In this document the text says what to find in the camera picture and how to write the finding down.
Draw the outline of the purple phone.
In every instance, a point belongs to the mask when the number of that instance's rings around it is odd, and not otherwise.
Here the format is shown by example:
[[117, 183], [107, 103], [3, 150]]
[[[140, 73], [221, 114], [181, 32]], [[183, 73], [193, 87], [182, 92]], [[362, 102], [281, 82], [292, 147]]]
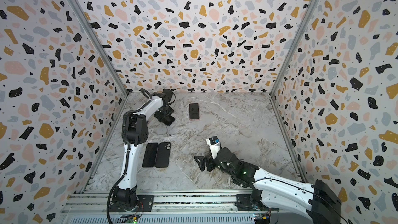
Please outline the purple phone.
[[143, 168], [152, 168], [155, 166], [157, 158], [158, 143], [149, 143], [146, 145], [145, 154], [143, 158]]

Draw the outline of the black phone case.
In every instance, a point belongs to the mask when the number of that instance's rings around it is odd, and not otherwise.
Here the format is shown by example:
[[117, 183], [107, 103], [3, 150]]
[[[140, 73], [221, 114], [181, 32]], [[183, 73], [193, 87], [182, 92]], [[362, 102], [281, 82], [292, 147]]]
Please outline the black phone case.
[[170, 154], [171, 154], [171, 143], [170, 142], [160, 143], [158, 145], [155, 167], [167, 168], [169, 166]]

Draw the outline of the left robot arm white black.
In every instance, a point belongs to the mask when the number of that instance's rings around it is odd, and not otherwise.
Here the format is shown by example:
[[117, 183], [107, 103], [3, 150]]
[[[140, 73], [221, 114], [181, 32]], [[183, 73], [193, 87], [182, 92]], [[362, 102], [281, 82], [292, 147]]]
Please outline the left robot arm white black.
[[107, 210], [120, 207], [122, 210], [143, 209], [139, 203], [137, 192], [137, 169], [141, 149], [149, 137], [148, 119], [154, 116], [166, 126], [171, 125], [175, 118], [170, 107], [175, 101], [174, 89], [149, 93], [145, 89], [140, 92], [147, 101], [138, 109], [130, 110], [123, 115], [121, 137], [124, 143], [124, 162], [120, 178], [112, 186], [107, 198]]

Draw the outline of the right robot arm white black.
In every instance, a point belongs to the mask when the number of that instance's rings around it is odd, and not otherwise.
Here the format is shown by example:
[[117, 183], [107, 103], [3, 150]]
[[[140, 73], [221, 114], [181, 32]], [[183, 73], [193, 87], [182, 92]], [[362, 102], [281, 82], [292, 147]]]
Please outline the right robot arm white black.
[[342, 202], [322, 180], [314, 184], [294, 181], [272, 174], [245, 162], [228, 148], [220, 149], [215, 157], [195, 156], [201, 171], [219, 169], [230, 175], [232, 182], [251, 188], [251, 201], [257, 208], [278, 208], [303, 216], [314, 224], [340, 224]]

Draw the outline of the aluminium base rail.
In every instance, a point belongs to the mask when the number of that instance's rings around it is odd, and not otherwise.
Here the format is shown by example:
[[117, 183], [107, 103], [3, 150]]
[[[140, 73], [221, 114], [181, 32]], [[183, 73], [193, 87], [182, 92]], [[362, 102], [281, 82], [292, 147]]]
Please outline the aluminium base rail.
[[107, 193], [73, 194], [60, 224], [310, 224], [311, 220], [276, 207], [248, 207], [249, 189], [141, 191], [139, 206], [106, 210]]

